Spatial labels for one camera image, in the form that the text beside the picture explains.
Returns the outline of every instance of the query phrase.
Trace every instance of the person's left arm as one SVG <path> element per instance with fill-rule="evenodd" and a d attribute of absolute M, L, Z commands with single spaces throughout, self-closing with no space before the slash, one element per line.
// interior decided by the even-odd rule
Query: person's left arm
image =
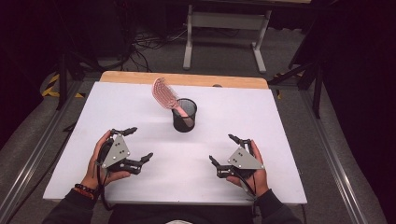
<path fill-rule="evenodd" d="M 88 164 L 87 174 L 82 179 L 79 188 L 72 188 L 70 192 L 62 199 L 46 216 L 43 224 L 50 223 L 70 223 L 70 224 L 85 224 L 91 223 L 93 215 L 93 208 L 97 202 L 98 180 L 96 175 L 96 165 L 99 150 L 102 144 L 110 136 L 110 131 L 107 131 L 102 138 L 96 143 L 95 150 L 91 156 Z M 105 174 L 101 173 L 101 181 L 106 180 L 105 185 L 112 181 L 119 180 L 130 176 L 126 171 L 111 173 L 105 178 Z"/>

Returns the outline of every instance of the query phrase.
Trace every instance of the background table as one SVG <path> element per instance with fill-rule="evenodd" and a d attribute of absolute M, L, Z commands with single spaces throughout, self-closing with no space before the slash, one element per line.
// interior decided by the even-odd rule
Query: background table
<path fill-rule="evenodd" d="M 191 132 L 177 132 L 171 111 L 152 97 L 151 83 L 156 77 L 166 77 L 180 97 L 198 105 Z M 106 82 L 110 79 L 135 84 Z M 203 86 L 192 86 L 195 80 Z M 231 87 L 208 87 L 212 83 Z M 238 83 L 244 88 L 236 88 Z M 255 87 L 247 89 L 248 83 Z M 112 203 L 251 204 L 242 189 L 216 176 L 209 159 L 212 155 L 227 164 L 238 147 L 229 133 L 255 140 L 269 186 L 283 203 L 306 203 L 273 94 L 264 79 L 121 72 L 104 73 L 93 86 L 44 199 L 62 199 L 82 179 L 93 147 L 106 130 L 131 127 L 138 130 L 124 138 L 131 150 L 129 159 L 154 155 L 141 174 L 106 187 L 106 198 Z"/>

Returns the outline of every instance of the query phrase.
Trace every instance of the hairbrush handle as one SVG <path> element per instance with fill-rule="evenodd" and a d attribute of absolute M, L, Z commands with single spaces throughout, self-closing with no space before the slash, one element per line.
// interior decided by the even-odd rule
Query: hairbrush handle
<path fill-rule="evenodd" d="M 186 113 L 186 111 L 184 111 L 184 109 L 181 108 L 180 105 L 175 106 L 175 110 L 177 110 L 177 113 L 183 118 L 184 122 L 189 128 L 194 125 L 194 121 L 190 118 L 190 116 Z"/>

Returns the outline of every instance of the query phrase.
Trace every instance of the black mesh cup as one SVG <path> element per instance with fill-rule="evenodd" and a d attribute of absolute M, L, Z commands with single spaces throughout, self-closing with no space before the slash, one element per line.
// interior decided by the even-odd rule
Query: black mesh cup
<path fill-rule="evenodd" d="M 181 117 L 177 110 L 172 109 L 174 127 L 178 132 L 187 133 L 191 131 L 195 126 L 195 114 L 197 112 L 197 105 L 194 101 L 187 98 L 181 98 L 177 101 L 180 107 L 186 112 L 188 117 Z M 189 127 L 186 124 L 185 119 L 192 119 L 193 124 Z"/>

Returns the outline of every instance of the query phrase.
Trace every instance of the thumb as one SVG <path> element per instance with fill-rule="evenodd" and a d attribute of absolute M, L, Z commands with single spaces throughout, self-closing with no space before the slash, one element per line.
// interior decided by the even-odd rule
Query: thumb
<path fill-rule="evenodd" d="M 229 176 L 227 176 L 226 180 L 231 182 L 231 183 L 233 183 L 233 184 L 235 184 L 236 186 L 241 187 L 241 182 L 239 181 L 238 177 L 229 175 Z"/>
<path fill-rule="evenodd" d="M 131 176 L 131 174 L 129 172 L 126 171 L 119 171 L 116 173 L 111 173 L 111 175 L 107 178 L 107 183 L 119 180 L 119 179 L 123 179 L 126 177 Z"/>

